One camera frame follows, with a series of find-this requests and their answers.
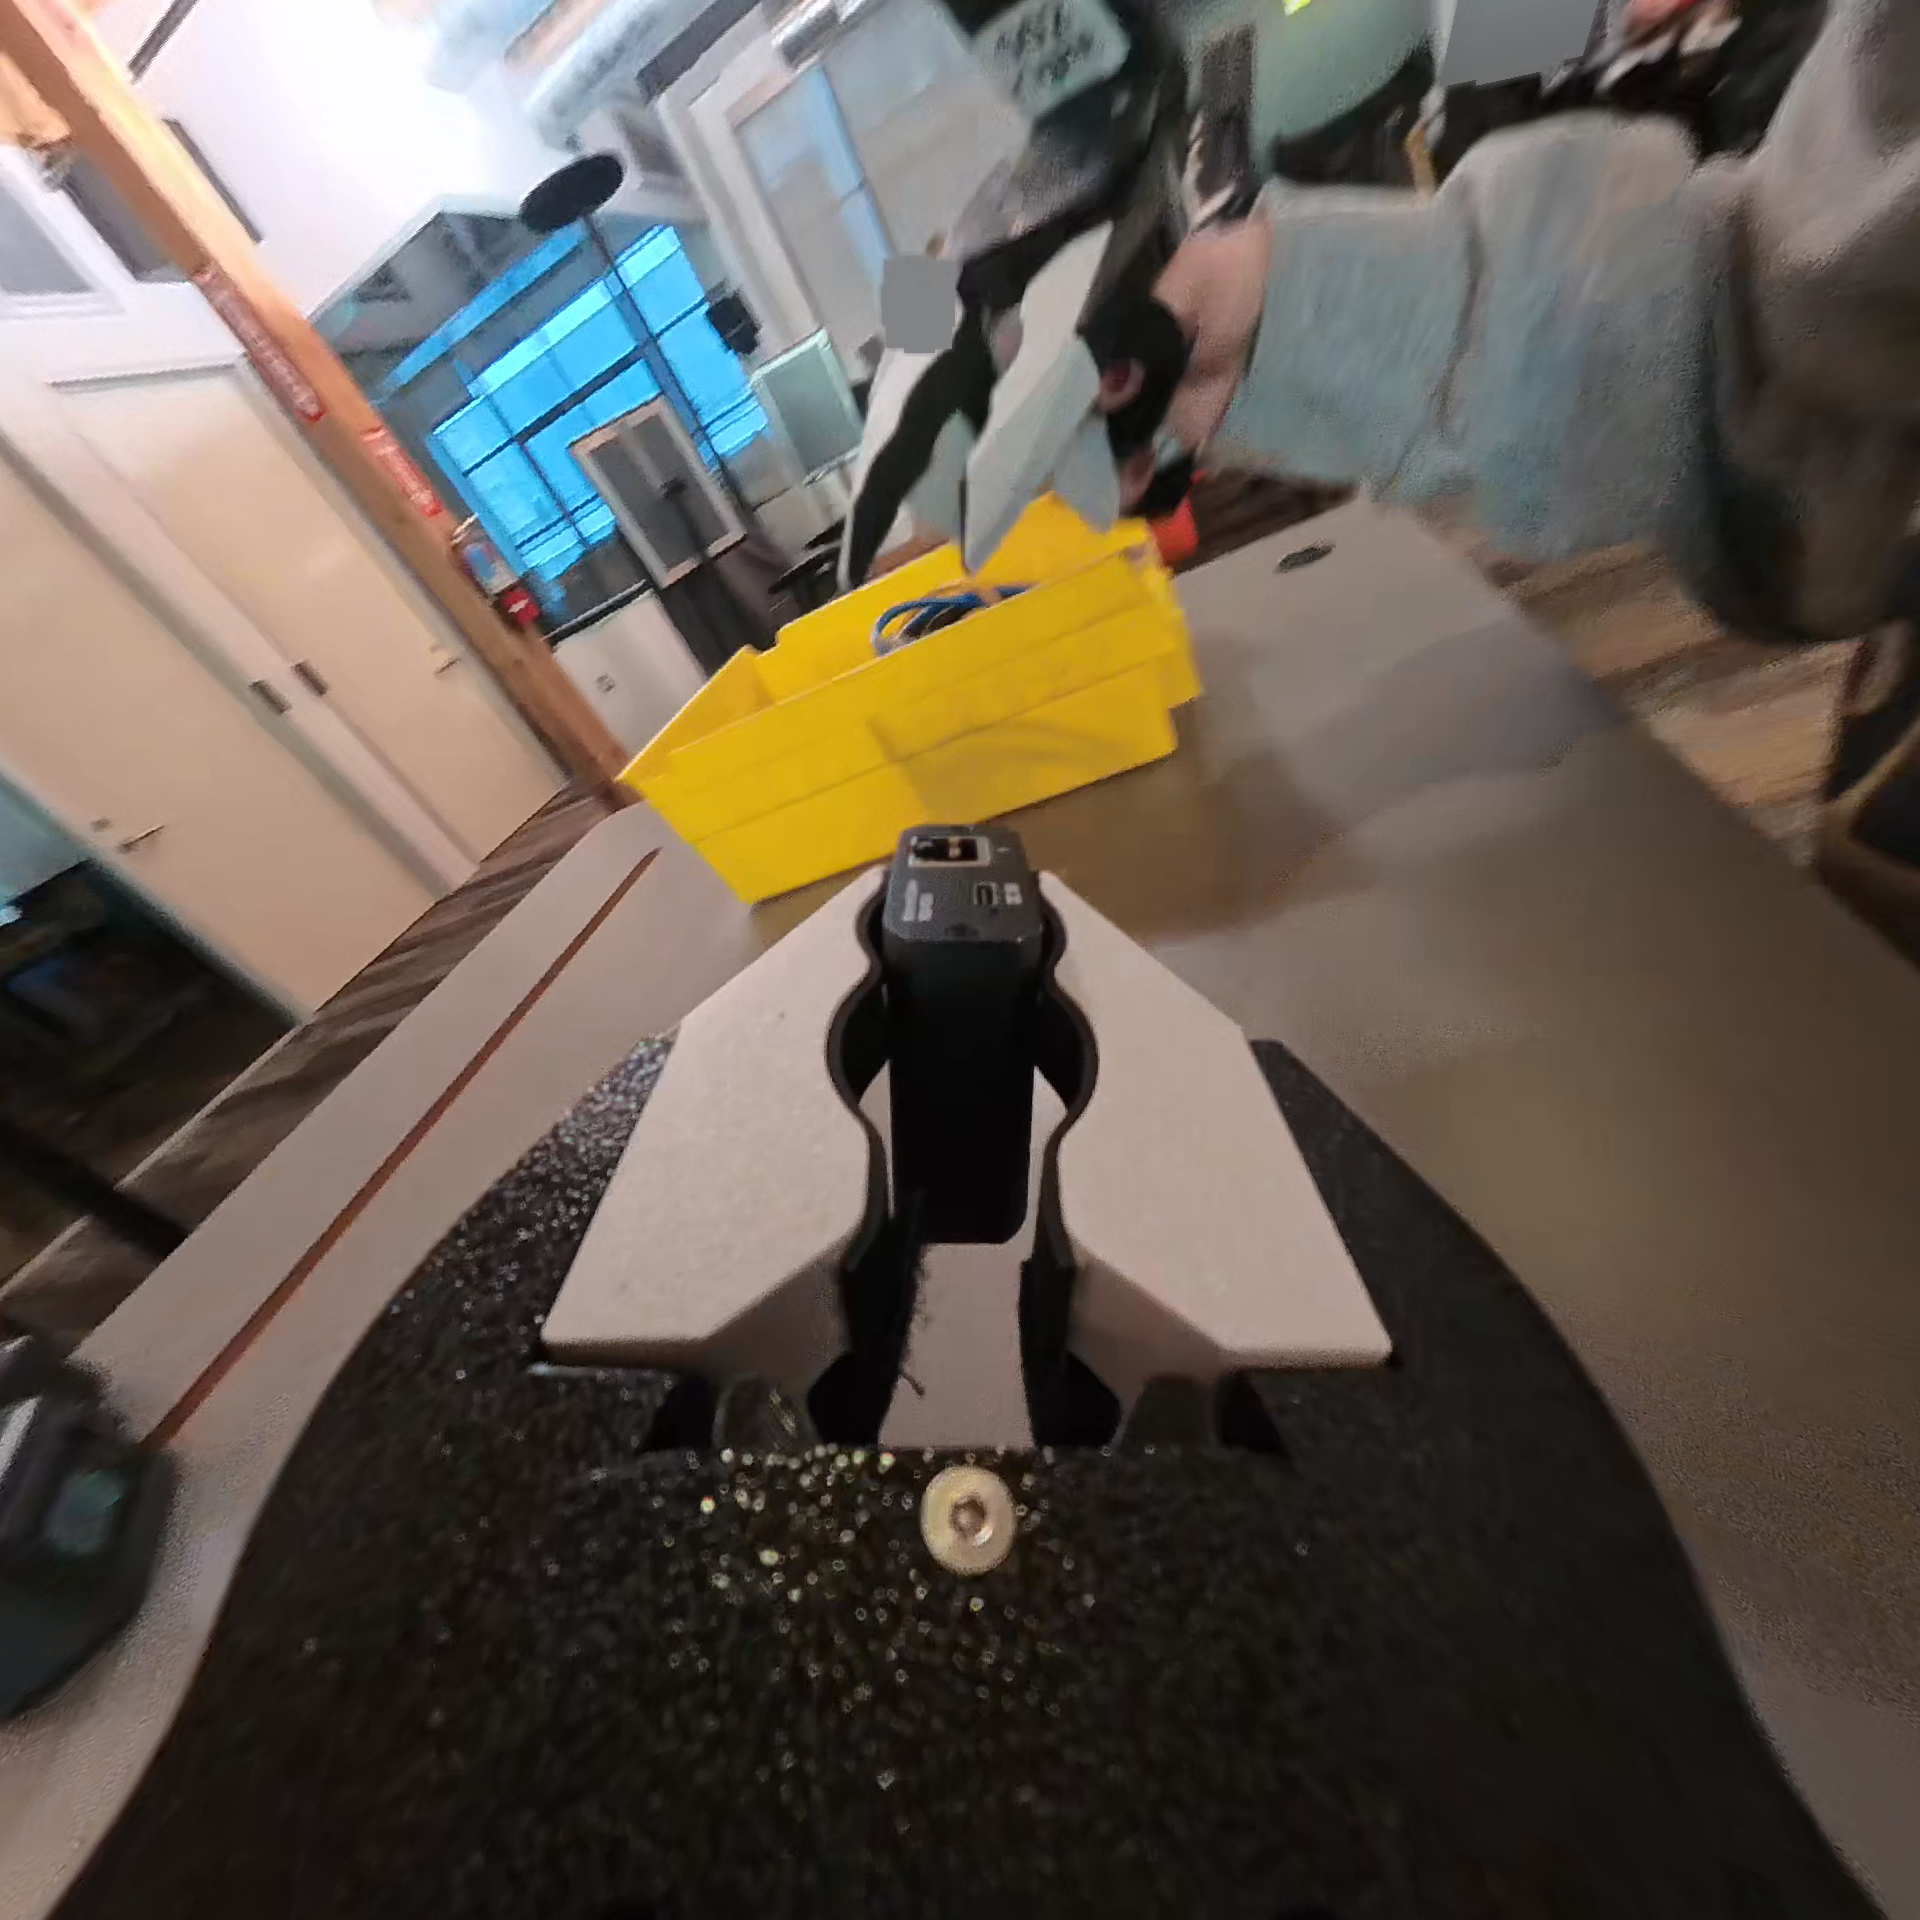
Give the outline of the white double doors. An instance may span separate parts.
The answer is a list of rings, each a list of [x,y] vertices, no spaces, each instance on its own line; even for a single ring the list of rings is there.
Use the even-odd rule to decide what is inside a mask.
[[[3,783],[303,1018],[566,776],[185,281],[3,154]]]

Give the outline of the person's right hand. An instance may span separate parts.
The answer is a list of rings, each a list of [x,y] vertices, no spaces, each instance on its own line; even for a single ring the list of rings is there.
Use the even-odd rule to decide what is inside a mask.
[[[1232,410],[1257,343],[1272,247],[1275,201],[1259,199],[1234,223],[1190,231],[1155,281],[1154,299],[1187,346],[1162,417],[1181,452],[1201,452]]]

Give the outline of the wooden pillar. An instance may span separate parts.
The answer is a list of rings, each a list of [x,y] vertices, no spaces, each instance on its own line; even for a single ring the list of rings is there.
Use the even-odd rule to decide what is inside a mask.
[[[123,194],[159,250],[229,327],[278,410],[320,455],[424,596],[566,776],[611,810],[626,754],[542,637],[481,595],[446,511],[339,357],[259,260],[237,217],[130,73],[69,5],[3,2],[3,60]]]

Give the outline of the person's right forearm grey sleeve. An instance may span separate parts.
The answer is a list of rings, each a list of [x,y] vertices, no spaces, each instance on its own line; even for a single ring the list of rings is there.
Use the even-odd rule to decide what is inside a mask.
[[[1865,635],[1915,516],[1915,114],[1915,5],[1831,5],[1737,161],[1571,112],[1426,199],[1275,183],[1201,443],[1520,563],[1655,544],[1723,624]]]

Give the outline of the white framed pale screen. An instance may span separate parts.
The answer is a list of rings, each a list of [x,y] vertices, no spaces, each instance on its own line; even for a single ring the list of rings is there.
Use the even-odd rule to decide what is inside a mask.
[[[827,329],[751,367],[750,387],[803,477],[840,468],[857,455],[864,421]]]

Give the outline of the black round lamp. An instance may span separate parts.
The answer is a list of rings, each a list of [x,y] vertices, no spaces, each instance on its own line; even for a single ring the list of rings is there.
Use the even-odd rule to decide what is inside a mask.
[[[519,224],[527,233],[561,233],[576,224],[590,224],[626,177],[623,159],[615,152],[594,152],[569,159],[561,167],[536,181],[519,204]]]

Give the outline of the dark teal battery box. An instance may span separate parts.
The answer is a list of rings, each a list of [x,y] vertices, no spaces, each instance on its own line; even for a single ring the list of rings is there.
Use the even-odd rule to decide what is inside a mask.
[[[173,1497],[105,1381],[2,1325],[2,1722],[70,1683],[134,1619]]]

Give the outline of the white framed dark screen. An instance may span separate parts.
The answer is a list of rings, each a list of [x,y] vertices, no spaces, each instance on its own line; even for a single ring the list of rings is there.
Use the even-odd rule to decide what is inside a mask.
[[[654,399],[566,447],[651,588],[705,570],[747,537],[669,401]]]

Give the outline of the black adapter box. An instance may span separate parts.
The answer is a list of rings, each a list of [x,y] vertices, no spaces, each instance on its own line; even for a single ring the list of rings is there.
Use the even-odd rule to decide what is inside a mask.
[[[1010,1241],[1026,1215],[1047,933],[1021,843],[903,832],[879,908],[894,1199],[928,1244]]]

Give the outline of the large yellow plastic bin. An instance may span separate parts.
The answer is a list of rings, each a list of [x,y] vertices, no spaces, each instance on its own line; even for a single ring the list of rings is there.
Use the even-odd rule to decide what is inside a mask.
[[[757,906],[1160,762],[1200,693],[1152,529],[1043,497],[978,575],[941,544],[734,653],[622,783]]]

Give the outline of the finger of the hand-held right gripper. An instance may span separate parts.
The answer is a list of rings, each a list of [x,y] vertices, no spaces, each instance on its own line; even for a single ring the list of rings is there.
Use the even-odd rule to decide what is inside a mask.
[[[835,556],[839,591],[865,584],[903,513],[920,531],[959,537],[969,455],[992,392],[992,343],[973,304],[959,304],[946,347],[879,355]]]
[[[1107,224],[1073,236],[1023,288],[1016,349],[967,458],[957,541],[969,567],[984,567],[1043,495],[1097,535],[1120,519],[1102,373],[1083,321],[1110,239]]]

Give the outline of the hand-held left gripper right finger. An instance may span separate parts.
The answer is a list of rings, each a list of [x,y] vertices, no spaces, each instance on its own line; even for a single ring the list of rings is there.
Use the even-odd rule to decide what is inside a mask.
[[[1392,1339],[1253,1044],[1056,873],[1095,1082],[1058,1144],[1067,1348],[1095,1375],[1382,1364]]]

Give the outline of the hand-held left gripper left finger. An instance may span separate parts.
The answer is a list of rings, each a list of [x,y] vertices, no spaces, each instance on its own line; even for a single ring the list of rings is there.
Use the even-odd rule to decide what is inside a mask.
[[[702,1002],[664,1057],[542,1335],[553,1362],[821,1375],[872,1144],[827,1063],[867,971],[850,884]]]

